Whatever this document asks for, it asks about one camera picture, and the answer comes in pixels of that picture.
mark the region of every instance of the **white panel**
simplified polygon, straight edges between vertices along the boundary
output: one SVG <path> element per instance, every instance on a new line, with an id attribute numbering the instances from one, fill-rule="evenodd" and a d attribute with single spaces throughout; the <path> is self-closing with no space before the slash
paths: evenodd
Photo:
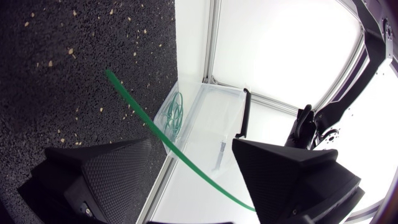
<path id="1" fill-rule="evenodd" d="M 398 166 L 398 78 L 378 72 L 341 119 L 337 161 L 362 178 L 365 191 L 353 212 L 385 197 Z"/>
<path id="2" fill-rule="evenodd" d="M 222 1 L 213 75 L 303 108 L 341 73 L 360 36 L 335 0 Z"/>
<path id="3" fill-rule="evenodd" d="M 246 139 L 283 146 L 295 119 L 290 114 L 252 103 Z"/>
<path id="4" fill-rule="evenodd" d="M 201 82 L 205 69 L 210 0 L 175 1 L 178 77 Z"/>

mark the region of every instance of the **clear plastic bin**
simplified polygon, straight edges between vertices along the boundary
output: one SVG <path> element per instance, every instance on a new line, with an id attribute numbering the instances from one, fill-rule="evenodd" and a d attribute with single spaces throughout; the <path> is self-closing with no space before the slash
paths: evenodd
<path id="1" fill-rule="evenodd" d="M 214 176 L 234 162 L 231 143 L 241 130 L 245 97 L 238 88 L 179 81 L 154 123 L 203 172 Z M 182 117 L 170 113 L 179 106 Z M 181 127 L 176 131 L 170 122 L 178 119 Z M 176 158 L 166 145 L 165 150 Z"/>

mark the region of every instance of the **black rubber floor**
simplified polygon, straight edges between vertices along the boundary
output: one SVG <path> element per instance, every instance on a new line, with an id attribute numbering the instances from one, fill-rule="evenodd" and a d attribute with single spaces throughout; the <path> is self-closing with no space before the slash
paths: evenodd
<path id="1" fill-rule="evenodd" d="M 11 217 L 37 222 L 17 188 L 46 147 L 150 136 L 140 194 L 126 217 L 134 223 L 165 152 L 104 70 L 153 118 L 177 80 L 174 2 L 3 0 L 0 21 L 0 199 Z"/>

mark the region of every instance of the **green cable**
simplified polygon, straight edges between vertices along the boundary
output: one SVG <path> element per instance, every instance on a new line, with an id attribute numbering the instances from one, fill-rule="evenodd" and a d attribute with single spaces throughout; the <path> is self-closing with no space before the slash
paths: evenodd
<path id="1" fill-rule="evenodd" d="M 184 155 L 174 144 L 163 134 L 163 132 L 152 122 L 151 118 L 144 112 L 144 110 L 139 106 L 139 104 L 134 100 L 134 98 L 127 92 L 127 90 L 120 84 L 118 78 L 116 78 L 115 74 L 110 70 L 105 70 L 105 74 L 107 78 L 111 81 L 114 85 L 115 89 L 122 95 L 124 100 L 126 100 L 133 109 L 135 109 L 138 116 L 145 122 L 149 129 L 160 139 L 163 143 L 169 147 L 169 149 L 174 152 L 178 158 L 180 158 L 189 168 L 191 168 L 194 172 L 196 172 L 203 180 L 208 182 L 211 186 L 213 186 L 216 190 L 230 198 L 232 201 L 238 203 L 244 208 L 249 209 L 250 211 L 256 211 L 254 208 L 246 205 L 229 192 L 227 192 L 224 188 L 218 185 L 214 180 L 208 177 L 202 170 L 200 170 L 187 156 Z"/>

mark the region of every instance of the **aluminum frame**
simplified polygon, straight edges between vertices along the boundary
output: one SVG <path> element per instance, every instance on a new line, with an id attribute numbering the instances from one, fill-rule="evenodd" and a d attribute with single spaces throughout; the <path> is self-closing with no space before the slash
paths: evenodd
<path id="1" fill-rule="evenodd" d="M 360 22 L 356 11 L 356 7 L 351 0 L 337 0 L 337 1 L 345 9 L 347 9 L 358 20 L 358 22 Z M 214 59 L 215 59 L 218 26 L 220 21 L 220 12 L 221 12 L 221 0 L 211 0 L 209 25 L 208 25 L 208 38 L 206 45 L 205 69 L 203 71 L 203 83 L 231 86 L 225 83 L 218 82 L 212 74 Z M 320 108 L 322 108 L 322 106 L 327 105 L 334 98 L 334 96 L 340 90 L 341 86 L 344 84 L 346 79 L 352 74 L 360 55 L 363 53 L 363 50 L 364 50 L 364 36 L 363 34 L 361 34 L 353 50 L 353 53 L 351 54 L 349 60 L 347 61 L 347 64 L 345 65 L 342 73 L 335 80 L 330 89 L 325 93 L 325 95 L 319 101 L 319 103 L 314 107 L 315 109 L 319 110 Z M 269 108 L 273 108 L 275 110 L 279 110 L 294 116 L 297 115 L 297 110 L 298 110 L 297 107 L 269 98 L 264 95 L 252 93 L 251 100 L 253 103 L 258 103 L 260 105 L 264 105 Z M 164 194 L 164 190 L 168 185 L 170 177 L 175 170 L 177 162 L 178 161 L 176 159 L 167 156 L 136 223 L 146 223 L 147 221 L 153 218 L 157 206 Z"/>

